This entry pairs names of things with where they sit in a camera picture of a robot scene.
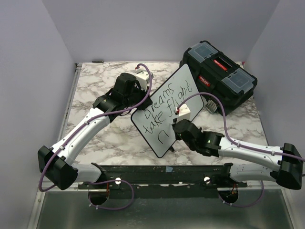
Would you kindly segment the white whiteboard black frame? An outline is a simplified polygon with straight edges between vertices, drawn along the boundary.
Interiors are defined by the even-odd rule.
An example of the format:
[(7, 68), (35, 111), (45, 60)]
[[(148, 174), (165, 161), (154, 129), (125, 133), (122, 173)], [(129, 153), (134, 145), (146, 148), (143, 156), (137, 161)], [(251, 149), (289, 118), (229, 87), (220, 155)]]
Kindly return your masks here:
[(186, 98), (198, 93), (187, 64), (175, 71), (151, 95), (152, 105), (136, 110), (131, 121), (158, 158), (163, 157), (175, 142), (172, 128), (174, 111)]

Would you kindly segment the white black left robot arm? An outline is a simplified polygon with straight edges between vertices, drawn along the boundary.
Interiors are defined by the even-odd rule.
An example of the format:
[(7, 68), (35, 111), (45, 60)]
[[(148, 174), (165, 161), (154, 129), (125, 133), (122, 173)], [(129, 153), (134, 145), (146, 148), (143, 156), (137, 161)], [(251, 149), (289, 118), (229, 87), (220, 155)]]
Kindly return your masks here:
[(82, 149), (116, 117), (134, 108), (146, 109), (152, 104), (149, 93), (153, 75), (149, 71), (120, 74), (114, 87), (99, 96), (82, 121), (62, 140), (48, 148), (38, 150), (39, 170), (54, 187), (69, 188), (74, 182), (89, 182), (94, 188), (102, 188), (106, 177), (102, 168), (90, 165), (75, 165)]

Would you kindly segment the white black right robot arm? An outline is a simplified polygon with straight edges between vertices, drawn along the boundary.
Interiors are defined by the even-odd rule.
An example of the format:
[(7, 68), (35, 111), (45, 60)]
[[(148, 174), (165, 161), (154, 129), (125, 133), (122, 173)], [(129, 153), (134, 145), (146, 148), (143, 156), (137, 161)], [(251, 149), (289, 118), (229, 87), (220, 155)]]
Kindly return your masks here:
[(229, 157), (246, 161), (232, 165), (219, 175), (220, 183), (230, 187), (235, 182), (272, 181), (292, 190), (302, 188), (303, 162), (293, 144), (262, 146), (231, 139), (223, 134), (202, 131), (194, 123), (183, 119), (173, 124), (177, 140), (203, 156)]

